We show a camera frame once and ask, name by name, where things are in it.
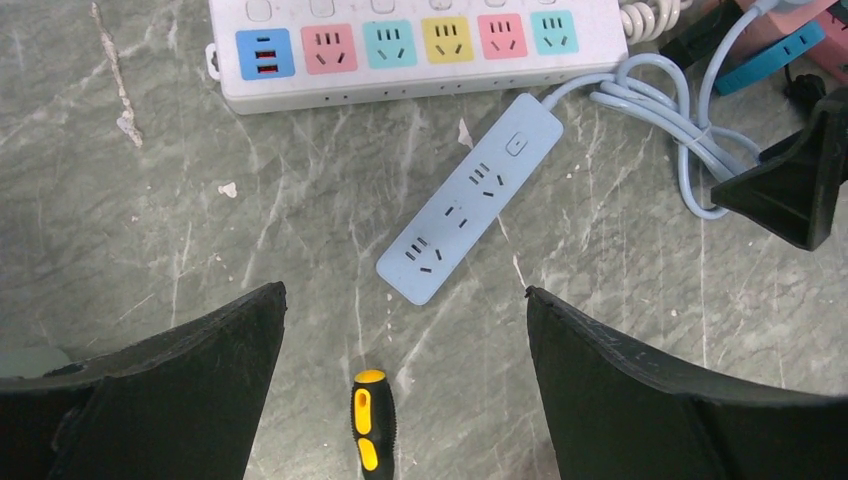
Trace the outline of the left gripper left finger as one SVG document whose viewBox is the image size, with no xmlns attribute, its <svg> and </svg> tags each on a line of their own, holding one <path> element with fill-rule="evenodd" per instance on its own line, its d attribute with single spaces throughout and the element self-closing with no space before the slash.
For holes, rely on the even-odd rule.
<svg viewBox="0 0 848 480">
<path fill-rule="evenodd" d="M 284 337 L 263 285 L 122 350 L 1 382 L 5 479 L 240 479 Z"/>
</svg>

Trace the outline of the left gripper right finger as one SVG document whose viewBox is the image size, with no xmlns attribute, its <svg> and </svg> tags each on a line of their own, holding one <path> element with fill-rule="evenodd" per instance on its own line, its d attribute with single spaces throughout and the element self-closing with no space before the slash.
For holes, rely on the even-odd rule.
<svg viewBox="0 0 848 480">
<path fill-rule="evenodd" d="M 564 479 L 843 479 L 847 400 L 681 360 L 526 291 L 529 347 Z"/>
</svg>

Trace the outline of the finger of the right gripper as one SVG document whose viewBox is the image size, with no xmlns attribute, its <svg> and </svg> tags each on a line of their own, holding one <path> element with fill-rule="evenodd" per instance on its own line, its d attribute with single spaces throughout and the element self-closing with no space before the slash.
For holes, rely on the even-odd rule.
<svg viewBox="0 0 848 480">
<path fill-rule="evenodd" d="M 819 100 L 805 127 L 759 155 L 760 164 L 711 189 L 711 201 L 789 244 L 817 249 L 830 235 L 847 180 L 847 89 Z"/>
</svg>

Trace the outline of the light blue power strip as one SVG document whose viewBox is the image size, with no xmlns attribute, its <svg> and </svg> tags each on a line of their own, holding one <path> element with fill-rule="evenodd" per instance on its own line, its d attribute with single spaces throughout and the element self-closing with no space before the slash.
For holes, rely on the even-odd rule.
<svg viewBox="0 0 848 480">
<path fill-rule="evenodd" d="M 382 254 L 377 274 L 426 304 L 563 133 L 539 100 L 519 95 Z"/>
</svg>

